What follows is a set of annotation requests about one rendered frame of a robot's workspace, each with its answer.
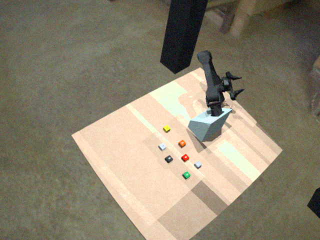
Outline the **red block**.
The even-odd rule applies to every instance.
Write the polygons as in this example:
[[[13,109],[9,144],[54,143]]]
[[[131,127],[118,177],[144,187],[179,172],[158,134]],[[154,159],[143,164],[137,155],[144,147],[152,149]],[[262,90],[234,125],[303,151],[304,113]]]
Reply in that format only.
[[[189,157],[185,154],[181,157],[181,159],[185,162],[189,159]]]

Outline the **orange block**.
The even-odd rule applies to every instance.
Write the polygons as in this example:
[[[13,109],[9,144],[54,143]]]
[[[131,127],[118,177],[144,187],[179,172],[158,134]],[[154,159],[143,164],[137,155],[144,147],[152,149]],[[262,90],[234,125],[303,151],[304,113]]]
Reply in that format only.
[[[179,144],[181,147],[183,147],[183,146],[186,145],[186,143],[184,142],[184,140],[180,141],[178,144]]]

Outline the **green block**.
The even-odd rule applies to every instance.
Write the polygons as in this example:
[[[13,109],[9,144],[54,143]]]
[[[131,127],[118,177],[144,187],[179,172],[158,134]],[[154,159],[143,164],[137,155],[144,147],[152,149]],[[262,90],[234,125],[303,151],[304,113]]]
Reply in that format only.
[[[182,175],[185,179],[189,178],[191,175],[188,173],[188,172],[185,172],[183,175]]]

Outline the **yellow block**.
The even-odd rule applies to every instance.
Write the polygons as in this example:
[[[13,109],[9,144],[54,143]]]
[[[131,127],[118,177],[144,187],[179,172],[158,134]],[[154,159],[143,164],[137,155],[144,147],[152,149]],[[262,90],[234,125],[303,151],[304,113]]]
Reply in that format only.
[[[165,127],[163,127],[163,130],[167,133],[171,130],[171,128],[168,125],[166,125]]]

